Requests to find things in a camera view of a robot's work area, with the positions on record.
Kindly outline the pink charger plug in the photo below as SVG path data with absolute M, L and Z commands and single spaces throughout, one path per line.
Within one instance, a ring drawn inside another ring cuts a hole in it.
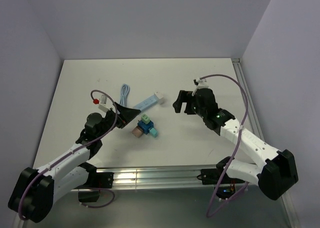
M 131 133 L 137 138 L 140 138 L 144 134 L 143 130 L 138 126 L 135 127 Z

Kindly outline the blue cube socket adapter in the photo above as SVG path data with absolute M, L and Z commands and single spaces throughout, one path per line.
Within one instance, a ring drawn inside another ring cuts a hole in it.
M 150 121 L 148 124 L 145 124 L 142 120 L 140 120 L 137 125 L 144 134 L 149 134 L 150 130 L 154 128 L 154 123 L 152 121 Z

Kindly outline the light blue power strip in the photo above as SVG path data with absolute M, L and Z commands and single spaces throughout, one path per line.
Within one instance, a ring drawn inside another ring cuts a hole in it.
M 145 110 L 155 105 L 158 102 L 158 100 L 159 98 L 155 94 L 153 94 L 152 96 L 146 98 L 145 100 L 133 106 L 133 109 L 137 109 L 137 110 L 140 110 L 141 112 L 144 112 Z

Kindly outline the teal charger plug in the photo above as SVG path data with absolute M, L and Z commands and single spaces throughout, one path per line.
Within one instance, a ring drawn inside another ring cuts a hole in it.
M 151 128 L 151 129 L 149 130 L 149 134 L 150 134 L 152 137 L 156 138 L 159 133 L 158 133 L 158 131 L 157 131 L 155 128 Z

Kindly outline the white plug adapter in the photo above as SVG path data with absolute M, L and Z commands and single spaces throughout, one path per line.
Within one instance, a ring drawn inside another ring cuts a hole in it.
M 160 92 L 155 92 L 155 93 L 154 93 L 154 97 L 155 97 L 155 99 L 156 99 L 156 102 L 157 102 L 158 104 L 160 104 L 160 105 L 165 102 L 164 95 L 163 95 L 162 93 L 160 93 Z

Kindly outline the green plug adapter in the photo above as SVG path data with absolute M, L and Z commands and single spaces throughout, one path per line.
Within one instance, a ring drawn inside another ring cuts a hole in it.
M 150 118 L 149 118 L 146 114 L 143 114 L 143 115 L 141 116 L 141 121 L 142 121 L 143 123 L 145 123 L 145 124 L 149 124 Z

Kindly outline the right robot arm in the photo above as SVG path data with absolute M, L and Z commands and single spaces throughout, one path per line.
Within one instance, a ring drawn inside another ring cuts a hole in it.
M 249 182 L 260 188 L 271 200 L 277 200 L 299 180 L 295 157 L 289 150 L 280 151 L 246 128 L 229 111 L 218 107 L 214 93 L 209 88 L 195 92 L 181 90 L 173 103 L 176 113 L 198 115 L 206 127 L 214 131 L 248 155 L 253 163 L 244 163 L 230 156 L 216 164 L 213 172 L 201 171 L 203 184 L 214 184 L 214 179 L 227 183 L 232 181 Z

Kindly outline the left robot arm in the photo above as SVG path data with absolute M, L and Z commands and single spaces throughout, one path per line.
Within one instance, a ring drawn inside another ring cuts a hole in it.
M 21 220 L 42 221 L 55 202 L 79 187 L 97 183 L 97 168 L 88 163 L 102 147 L 101 139 L 114 128 L 122 129 L 141 111 L 115 104 L 104 116 L 91 113 L 75 144 L 64 154 L 39 168 L 25 168 L 8 201 Z

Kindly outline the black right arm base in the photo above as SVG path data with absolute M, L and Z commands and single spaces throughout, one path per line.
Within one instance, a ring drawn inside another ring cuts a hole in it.
M 217 185 L 221 172 L 217 168 L 201 169 L 197 179 L 202 182 L 202 185 Z M 220 199 L 229 199 L 237 191 L 236 184 L 243 184 L 245 181 L 237 178 L 229 178 L 227 174 L 224 175 L 221 185 L 218 188 L 216 196 Z

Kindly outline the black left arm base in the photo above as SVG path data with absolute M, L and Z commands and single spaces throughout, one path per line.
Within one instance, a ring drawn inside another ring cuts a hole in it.
M 89 182 L 76 188 L 79 204 L 87 208 L 97 209 L 113 203 L 116 198 L 115 192 L 111 190 L 113 181 L 113 172 L 98 172 L 95 174 Z M 109 201 L 105 204 L 92 205 L 99 200 L 103 192 L 111 195 Z

